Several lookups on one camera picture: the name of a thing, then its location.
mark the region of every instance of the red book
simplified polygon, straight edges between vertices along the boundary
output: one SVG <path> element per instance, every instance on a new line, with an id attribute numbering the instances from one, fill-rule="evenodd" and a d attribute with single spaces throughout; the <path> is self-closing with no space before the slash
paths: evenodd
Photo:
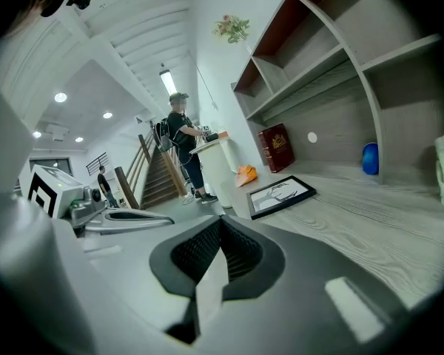
<path id="1" fill-rule="evenodd" d="M 271 172 L 279 172 L 295 161 L 288 133 L 283 124 L 259 132 L 258 138 Z"/>

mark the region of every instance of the black t-shirt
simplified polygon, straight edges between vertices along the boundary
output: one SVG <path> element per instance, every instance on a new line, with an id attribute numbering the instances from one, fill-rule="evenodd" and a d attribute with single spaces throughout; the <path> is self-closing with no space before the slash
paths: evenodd
<path id="1" fill-rule="evenodd" d="M 107 193 L 110 190 L 110 186 L 109 186 L 107 180 L 105 180 L 105 176 L 103 176 L 102 174 L 98 174 L 97 181 L 98 181 L 98 186 L 100 186 L 101 184 L 104 184 L 105 193 Z"/>
<path id="2" fill-rule="evenodd" d="M 168 126 L 169 126 L 169 136 L 171 137 L 171 141 L 176 142 L 178 149 L 177 153 L 179 156 L 179 160 L 181 156 L 187 158 L 186 155 L 193 149 L 195 149 L 195 137 L 192 135 L 184 134 L 180 132 L 179 129 L 187 125 L 188 127 L 192 127 L 192 122 L 185 115 L 181 115 L 176 112 L 171 112 L 168 116 Z"/>

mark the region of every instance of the backpack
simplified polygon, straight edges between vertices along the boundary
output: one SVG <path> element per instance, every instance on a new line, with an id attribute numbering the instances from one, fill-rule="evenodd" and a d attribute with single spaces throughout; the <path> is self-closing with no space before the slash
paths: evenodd
<path id="1" fill-rule="evenodd" d="M 156 146 L 161 152 L 166 152 L 174 146 L 169 138 L 169 124 L 167 118 L 157 122 L 153 127 L 153 137 L 155 137 Z"/>

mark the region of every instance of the orange object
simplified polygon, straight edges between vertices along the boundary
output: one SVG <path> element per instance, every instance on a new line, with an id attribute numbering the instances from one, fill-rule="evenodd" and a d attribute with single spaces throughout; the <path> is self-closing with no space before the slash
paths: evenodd
<path id="1" fill-rule="evenodd" d="M 258 178 L 257 169 L 253 166 L 238 167 L 237 177 L 235 178 L 235 186 L 243 186 Z"/>

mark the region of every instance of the person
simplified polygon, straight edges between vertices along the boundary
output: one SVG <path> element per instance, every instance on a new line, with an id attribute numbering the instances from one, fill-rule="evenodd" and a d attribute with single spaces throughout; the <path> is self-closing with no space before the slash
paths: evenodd
<path id="1" fill-rule="evenodd" d="M 101 187 L 104 196 L 108 199 L 110 206 L 118 208 L 117 200 L 112 195 L 112 190 L 107 182 L 107 179 L 104 176 L 104 173 L 105 173 L 105 167 L 100 166 L 98 168 L 98 176 L 97 176 L 98 185 Z"/>
<path id="2" fill-rule="evenodd" d="M 213 203 L 216 196 L 206 193 L 204 179 L 202 178 L 201 162 L 197 154 L 189 152 L 195 149 L 196 138 L 204 134 L 192 125 L 191 120 L 184 114 L 186 109 L 186 93 L 173 93 L 169 97 L 172 111 L 168 115 L 169 137 L 175 143 L 181 165 L 186 169 L 189 179 L 195 188 L 195 198 L 201 199 L 202 204 Z"/>

